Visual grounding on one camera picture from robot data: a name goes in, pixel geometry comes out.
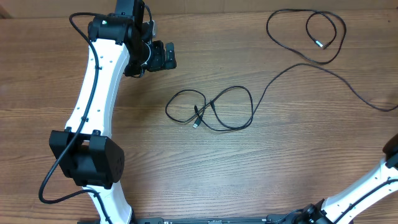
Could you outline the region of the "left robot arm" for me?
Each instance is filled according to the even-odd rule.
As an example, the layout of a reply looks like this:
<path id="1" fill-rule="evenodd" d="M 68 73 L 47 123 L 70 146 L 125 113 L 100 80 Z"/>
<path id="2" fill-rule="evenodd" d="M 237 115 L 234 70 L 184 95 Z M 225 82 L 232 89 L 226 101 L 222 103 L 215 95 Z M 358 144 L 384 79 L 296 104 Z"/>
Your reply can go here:
<path id="1" fill-rule="evenodd" d="M 156 40 L 155 22 L 144 20 L 149 11 L 132 0 L 118 1 L 113 13 L 93 14 L 83 34 L 89 55 L 78 101 L 64 130 L 50 134 L 54 167 L 91 197 L 100 223 L 136 222 L 121 187 L 124 151 L 111 138 L 121 78 L 177 66 L 173 43 Z"/>

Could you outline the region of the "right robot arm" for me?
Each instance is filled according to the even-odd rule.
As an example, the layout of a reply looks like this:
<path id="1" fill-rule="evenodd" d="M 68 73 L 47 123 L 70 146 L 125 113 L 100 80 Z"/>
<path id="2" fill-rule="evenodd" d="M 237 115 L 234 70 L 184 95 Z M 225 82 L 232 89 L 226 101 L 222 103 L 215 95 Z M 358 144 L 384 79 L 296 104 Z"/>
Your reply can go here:
<path id="1" fill-rule="evenodd" d="M 397 136 L 383 147 L 377 166 L 337 195 L 305 207 L 294 223 L 351 223 L 354 217 L 397 191 Z"/>

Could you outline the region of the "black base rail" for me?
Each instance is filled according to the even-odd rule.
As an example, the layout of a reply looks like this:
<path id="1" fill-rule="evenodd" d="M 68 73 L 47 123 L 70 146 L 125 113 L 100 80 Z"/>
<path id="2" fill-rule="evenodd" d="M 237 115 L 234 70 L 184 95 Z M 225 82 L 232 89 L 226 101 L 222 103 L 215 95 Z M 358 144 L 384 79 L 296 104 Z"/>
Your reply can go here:
<path id="1" fill-rule="evenodd" d="M 301 214 L 273 214 L 266 217 L 239 217 L 239 218 L 185 218 L 185 219 L 163 219 L 163 218 L 135 218 L 130 223 L 137 224 L 327 224 L 331 223 L 326 218 L 302 219 Z"/>

